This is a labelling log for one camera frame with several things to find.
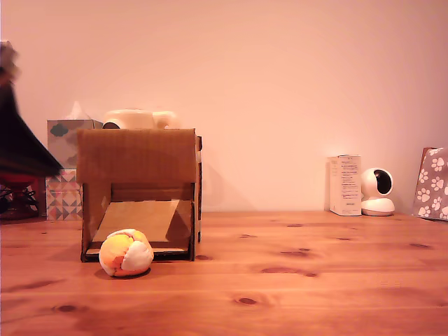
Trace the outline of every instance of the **blurry object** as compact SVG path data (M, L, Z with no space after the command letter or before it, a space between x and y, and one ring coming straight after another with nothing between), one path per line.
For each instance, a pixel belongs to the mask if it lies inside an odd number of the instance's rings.
M14 78L18 74L18 68L14 64L15 58L18 56L10 41L0 42L0 74L7 74L10 78Z
M391 173L381 168L371 168L361 175L363 215L390 216L395 211L393 202L386 198L392 193L393 178Z
M76 182L76 169L63 169L61 174L47 178L47 219L49 221L81 221L82 190Z
M28 186L35 178L23 175L2 174L0 183L5 186L2 189L1 220L17 220L33 218L39 215L38 203L34 199L35 191L28 191Z
M448 221L448 148L423 150L412 215Z
M174 112L149 112L139 109L109 111L104 115L104 129L164 129L180 128Z
M340 216L361 215L359 155L330 157L330 210Z
M0 51L0 174L57 175L61 165L19 116L11 83L15 51L9 42L2 42Z

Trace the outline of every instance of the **dark blurry object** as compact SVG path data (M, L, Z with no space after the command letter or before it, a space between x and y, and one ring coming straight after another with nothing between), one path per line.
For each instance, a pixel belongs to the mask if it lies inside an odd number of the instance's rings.
M62 168L34 136L18 113L11 79L17 72L11 45L0 48L0 176L2 173L35 177L54 176Z
M9 42L0 44L0 220L39 215L36 178L58 175L60 163L34 136L18 113L12 80L17 75L17 53Z

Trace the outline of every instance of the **ball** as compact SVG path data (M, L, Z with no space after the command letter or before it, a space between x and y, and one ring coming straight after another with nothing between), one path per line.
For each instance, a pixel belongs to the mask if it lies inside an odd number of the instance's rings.
M145 234L135 229L111 233L99 250L99 263L111 277L144 273L153 259L154 251Z

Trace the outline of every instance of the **patterned box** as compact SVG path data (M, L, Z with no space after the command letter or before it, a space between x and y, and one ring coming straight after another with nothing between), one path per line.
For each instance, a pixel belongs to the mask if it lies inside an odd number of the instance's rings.
M76 182L76 169L63 169L59 176L46 179L47 219L81 221L82 188Z

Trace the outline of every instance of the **white security camera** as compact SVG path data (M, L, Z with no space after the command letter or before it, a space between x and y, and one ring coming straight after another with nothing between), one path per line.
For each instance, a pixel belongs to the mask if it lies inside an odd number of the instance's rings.
M361 175L363 199L361 212L368 216L390 216L395 211L393 202L386 196L392 192L391 173L382 168L370 168Z

